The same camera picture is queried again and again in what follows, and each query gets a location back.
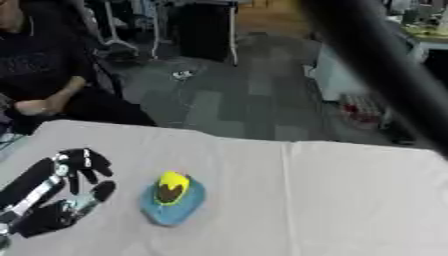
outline white object on floor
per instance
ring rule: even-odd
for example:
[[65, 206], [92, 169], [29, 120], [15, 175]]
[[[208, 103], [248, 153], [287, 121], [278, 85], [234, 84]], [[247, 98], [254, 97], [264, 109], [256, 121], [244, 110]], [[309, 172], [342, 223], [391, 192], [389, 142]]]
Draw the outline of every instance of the white object on floor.
[[303, 73], [305, 73], [306, 77], [315, 79], [316, 78], [316, 67], [304, 65]]
[[315, 77], [324, 101], [338, 101], [344, 93], [368, 92], [364, 83], [326, 44], [320, 50]]
[[193, 73], [191, 71], [179, 71], [179, 72], [174, 72], [173, 73], [173, 77], [176, 78], [177, 80], [186, 80], [190, 77], [193, 76]]

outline cable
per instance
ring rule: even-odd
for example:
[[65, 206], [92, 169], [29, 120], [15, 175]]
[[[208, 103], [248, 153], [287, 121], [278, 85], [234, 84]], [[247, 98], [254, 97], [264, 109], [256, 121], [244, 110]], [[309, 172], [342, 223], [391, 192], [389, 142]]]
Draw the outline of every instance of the cable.
[[7, 147], [11, 146], [14, 142], [17, 142], [18, 140], [22, 139], [26, 137], [25, 135], [21, 135], [21, 134], [15, 134], [14, 137], [8, 141], [2, 141], [0, 142], [0, 145], [2, 145], [0, 147], [0, 151], [3, 151], [4, 149], [6, 149]]

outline table leg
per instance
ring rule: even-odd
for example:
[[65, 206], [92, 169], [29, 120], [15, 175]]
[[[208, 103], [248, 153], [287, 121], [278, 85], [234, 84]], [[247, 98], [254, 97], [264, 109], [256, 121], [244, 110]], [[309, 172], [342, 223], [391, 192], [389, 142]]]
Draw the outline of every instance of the table leg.
[[157, 56], [157, 50], [159, 49], [159, 43], [160, 43], [159, 13], [157, 10], [157, 4], [154, 3], [153, 1], [150, 2], [151, 2], [151, 9], [153, 11], [152, 16], [154, 24], [154, 43], [152, 46], [151, 54], [154, 59], [158, 59], [159, 57]]
[[235, 15], [236, 15], [236, 7], [237, 3], [232, 3], [230, 7], [230, 33], [229, 33], [229, 42], [230, 42], [230, 51], [233, 56], [233, 65], [238, 66], [238, 54], [236, 52], [236, 34], [235, 34]]

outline table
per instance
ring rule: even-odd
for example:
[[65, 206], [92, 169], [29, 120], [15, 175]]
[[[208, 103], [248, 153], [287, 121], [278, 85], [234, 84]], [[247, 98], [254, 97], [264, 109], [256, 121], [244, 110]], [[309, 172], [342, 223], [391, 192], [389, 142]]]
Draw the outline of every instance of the table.
[[172, 3], [175, 6], [182, 6], [191, 3], [201, 4], [217, 4], [217, 5], [229, 5], [229, 48], [233, 57], [233, 65], [238, 65], [238, 54], [236, 46], [236, 30], [235, 30], [235, 16], [239, 3], [247, 3], [249, 0], [133, 0], [133, 8], [137, 14], [143, 14], [146, 17], [151, 17], [154, 20], [154, 43], [151, 50], [152, 57], [158, 59], [157, 51], [160, 45], [161, 39], [161, 23], [164, 24], [167, 21], [165, 16], [165, 5]]
[[[116, 193], [72, 228], [14, 237], [7, 256], [448, 253], [448, 165], [427, 150], [56, 121], [0, 164], [0, 187], [43, 157], [84, 146], [112, 161]], [[182, 225], [156, 227], [137, 198], [172, 169], [202, 182], [208, 197]]]

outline yellow object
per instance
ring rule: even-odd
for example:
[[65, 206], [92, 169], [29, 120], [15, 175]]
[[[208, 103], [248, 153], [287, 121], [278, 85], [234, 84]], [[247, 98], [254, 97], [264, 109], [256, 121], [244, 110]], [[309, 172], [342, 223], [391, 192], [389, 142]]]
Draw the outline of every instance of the yellow object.
[[160, 200], [158, 200], [156, 196], [155, 199], [157, 203], [169, 206], [178, 203], [182, 199], [182, 197], [185, 195], [188, 188], [190, 187], [190, 180], [184, 175], [179, 174], [175, 171], [167, 171], [162, 175], [162, 177], [160, 177], [158, 187], [160, 188], [163, 185], [167, 185], [169, 190], [174, 190], [177, 186], [182, 187], [182, 193], [173, 202], [169, 203], [160, 202]]

